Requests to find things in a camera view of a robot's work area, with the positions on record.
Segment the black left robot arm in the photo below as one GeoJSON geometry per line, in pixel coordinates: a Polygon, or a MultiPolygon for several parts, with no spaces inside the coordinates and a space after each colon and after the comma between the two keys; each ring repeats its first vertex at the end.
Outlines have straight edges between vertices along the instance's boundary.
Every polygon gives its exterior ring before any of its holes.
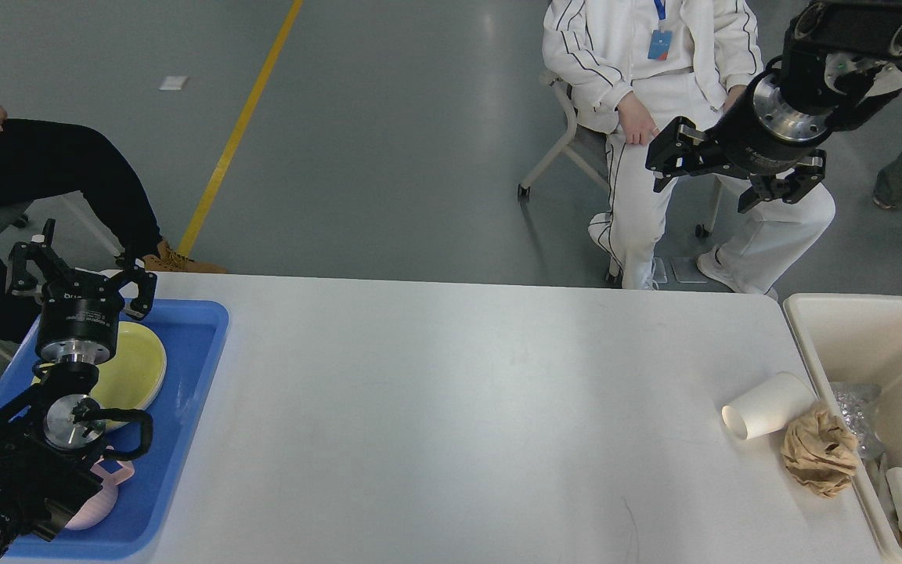
{"type": "Polygon", "coordinates": [[[157,275],[125,259],[112,277],[68,267],[52,249],[55,222],[13,246],[6,290],[42,306],[32,383],[0,407],[0,558],[18,536],[50,541],[103,479],[100,458],[134,461],[153,443],[139,408],[104,408],[90,396],[98,367],[116,356],[118,317],[153,308],[157,275]]]}

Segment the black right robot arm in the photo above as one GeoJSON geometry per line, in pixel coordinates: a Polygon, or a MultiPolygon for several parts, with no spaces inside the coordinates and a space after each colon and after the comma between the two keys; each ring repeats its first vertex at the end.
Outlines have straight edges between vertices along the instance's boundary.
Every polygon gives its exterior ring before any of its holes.
{"type": "Polygon", "coordinates": [[[794,204],[823,181],[821,144],[853,131],[902,92],[902,2],[813,1],[792,19],[783,52],[706,131],[676,117],[648,147],[661,193],[679,176],[749,182],[738,199],[794,204]]]}

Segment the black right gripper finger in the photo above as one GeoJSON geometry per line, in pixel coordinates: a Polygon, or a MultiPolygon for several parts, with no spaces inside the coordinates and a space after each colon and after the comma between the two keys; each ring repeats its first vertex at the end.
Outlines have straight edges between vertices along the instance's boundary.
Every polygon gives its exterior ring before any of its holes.
{"type": "Polygon", "coordinates": [[[645,168],[655,176],[655,193],[680,176],[729,172],[733,167],[722,147],[687,117],[675,117],[648,144],[645,161],[645,168]]]}
{"type": "Polygon", "coordinates": [[[784,178],[776,175],[749,174],[751,186],[738,198],[738,213],[751,211],[758,203],[781,200],[798,203],[824,178],[826,150],[813,150],[801,158],[784,178]]]}

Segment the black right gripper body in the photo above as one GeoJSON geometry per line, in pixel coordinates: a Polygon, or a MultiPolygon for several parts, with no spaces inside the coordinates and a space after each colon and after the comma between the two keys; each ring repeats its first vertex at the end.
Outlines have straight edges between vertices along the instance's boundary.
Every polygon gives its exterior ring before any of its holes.
{"type": "Polygon", "coordinates": [[[709,174],[738,179],[780,174],[830,136],[827,115],[792,107],[780,77],[779,70],[766,70],[749,85],[726,91],[719,121],[705,131],[712,144],[705,158],[709,174]]]}

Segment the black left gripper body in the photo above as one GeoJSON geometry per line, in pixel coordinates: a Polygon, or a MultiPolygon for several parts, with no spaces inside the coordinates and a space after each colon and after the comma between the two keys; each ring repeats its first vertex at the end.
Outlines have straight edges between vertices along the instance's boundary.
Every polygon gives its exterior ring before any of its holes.
{"type": "Polygon", "coordinates": [[[43,300],[35,350],[41,360],[100,365],[116,356],[119,294],[83,297],[70,292],[43,300]]]}

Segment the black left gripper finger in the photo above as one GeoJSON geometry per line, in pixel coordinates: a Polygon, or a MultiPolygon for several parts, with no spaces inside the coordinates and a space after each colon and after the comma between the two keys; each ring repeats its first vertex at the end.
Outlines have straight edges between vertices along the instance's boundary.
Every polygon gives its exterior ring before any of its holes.
{"type": "Polygon", "coordinates": [[[60,298],[76,289],[75,272],[53,249],[54,231],[55,220],[47,219],[38,236],[14,244],[7,262],[6,294],[60,298]]]}
{"type": "Polygon", "coordinates": [[[116,274],[103,280],[103,298],[119,312],[133,320],[143,320],[153,311],[157,274],[144,268],[142,259],[136,259],[128,250],[115,257],[119,267],[116,274]],[[129,300],[121,293],[126,286],[135,286],[136,296],[129,300]]]}

